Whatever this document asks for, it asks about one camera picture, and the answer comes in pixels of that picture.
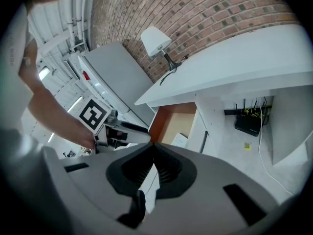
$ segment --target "brick wall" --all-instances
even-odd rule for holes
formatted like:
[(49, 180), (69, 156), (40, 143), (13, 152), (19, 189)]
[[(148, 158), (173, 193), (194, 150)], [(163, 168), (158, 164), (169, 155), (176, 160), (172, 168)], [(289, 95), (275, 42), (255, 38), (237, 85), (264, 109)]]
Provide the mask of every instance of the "brick wall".
[(149, 26), (173, 40), (168, 52), (178, 61), (238, 34), (292, 23), (297, 18), (284, 0), (94, 0), (91, 48), (122, 42), (155, 82), (168, 64), (147, 55), (140, 35)]

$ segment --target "desk lamp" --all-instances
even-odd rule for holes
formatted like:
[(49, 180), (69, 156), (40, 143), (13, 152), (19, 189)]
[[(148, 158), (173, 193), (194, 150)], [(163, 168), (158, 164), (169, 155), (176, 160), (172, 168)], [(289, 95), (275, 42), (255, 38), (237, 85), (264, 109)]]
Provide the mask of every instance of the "desk lamp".
[(159, 52), (162, 52), (163, 56), (167, 60), (171, 73), (167, 74), (162, 80), (160, 85), (163, 83), (164, 79), (176, 72), (177, 67), (179, 67), (183, 61), (185, 61), (188, 58), (188, 55), (184, 56), (184, 58), (179, 62), (174, 62), (170, 56), (164, 51), (169, 44), (172, 42), (172, 39), (170, 39), (168, 36), (166, 36), (162, 31), (157, 29), (154, 26), (151, 26), (143, 31), (141, 34), (141, 40), (143, 42), (143, 45), (145, 46), (147, 53), (150, 57), (158, 54)]

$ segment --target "lamp stand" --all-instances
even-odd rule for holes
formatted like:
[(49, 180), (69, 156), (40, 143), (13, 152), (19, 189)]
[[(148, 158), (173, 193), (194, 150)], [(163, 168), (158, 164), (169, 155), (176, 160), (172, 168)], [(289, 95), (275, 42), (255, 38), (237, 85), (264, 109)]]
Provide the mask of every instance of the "lamp stand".
[(165, 57), (165, 59), (167, 60), (169, 66), (170, 66), (170, 70), (174, 70), (176, 69), (177, 67), (181, 66), (181, 63), (175, 63), (171, 58), (170, 56), (165, 53), (165, 51), (163, 49), (161, 49), (161, 51), (163, 52), (163, 56)]

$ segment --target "black slot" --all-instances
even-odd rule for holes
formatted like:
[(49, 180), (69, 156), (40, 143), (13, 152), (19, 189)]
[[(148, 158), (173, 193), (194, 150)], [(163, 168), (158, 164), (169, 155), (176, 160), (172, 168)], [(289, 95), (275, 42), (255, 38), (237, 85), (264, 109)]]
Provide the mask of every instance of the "black slot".
[(135, 124), (132, 124), (132, 123), (122, 122), (121, 125), (124, 126), (125, 128), (129, 128), (129, 129), (132, 129), (135, 131), (148, 133), (148, 129), (141, 127), (141, 126), (138, 126), (138, 125), (135, 125)]
[(200, 153), (203, 153), (207, 136), (209, 136), (209, 133), (208, 133), (208, 131), (205, 131), (205, 133), (204, 133), (204, 138), (203, 138), (203, 142), (202, 142), (201, 149), (200, 149)]
[(88, 164), (81, 163), (81, 164), (74, 164), (74, 165), (65, 166), (64, 169), (67, 172), (72, 172), (72, 171), (84, 169), (84, 168), (87, 168), (87, 167), (89, 167)]
[(249, 226), (266, 216), (266, 213), (238, 185), (228, 185), (223, 189)]

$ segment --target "white cable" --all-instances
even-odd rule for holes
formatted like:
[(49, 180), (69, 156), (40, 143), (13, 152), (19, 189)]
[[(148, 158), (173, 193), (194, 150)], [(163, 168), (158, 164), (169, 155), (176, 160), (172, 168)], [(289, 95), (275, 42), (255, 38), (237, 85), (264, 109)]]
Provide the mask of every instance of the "white cable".
[(264, 163), (263, 163), (263, 159), (262, 159), (262, 157), (261, 157), (261, 152), (260, 152), (261, 141), (262, 141), (262, 135), (263, 135), (263, 127), (262, 127), (262, 125), (263, 125), (263, 120), (262, 120), (262, 118), (263, 118), (263, 117), (262, 117), (262, 108), (261, 108), (261, 106), (260, 106), (260, 110), (261, 110), (261, 136), (260, 136), (260, 142), (259, 142), (259, 155), (260, 155), (260, 159), (261, 159), (263, 168), (264, 168), (265, 172), (267, 173), (267, 175), (268, 175), (269, 177), (271, 177), (273, 180), (275, 180), (277, 183), (279, 183), (280, 186), (281, 186), (286, 192), (288, 192), (291, 196), (293, 196), (293, 194), (292, 194), (290, 191), (288, 191), (277, 179), (275, 179), (273, 176), (271, 176), (271, 175), (268, 173), (268, 171), (266, 170), (265, 165), (264, 165)]

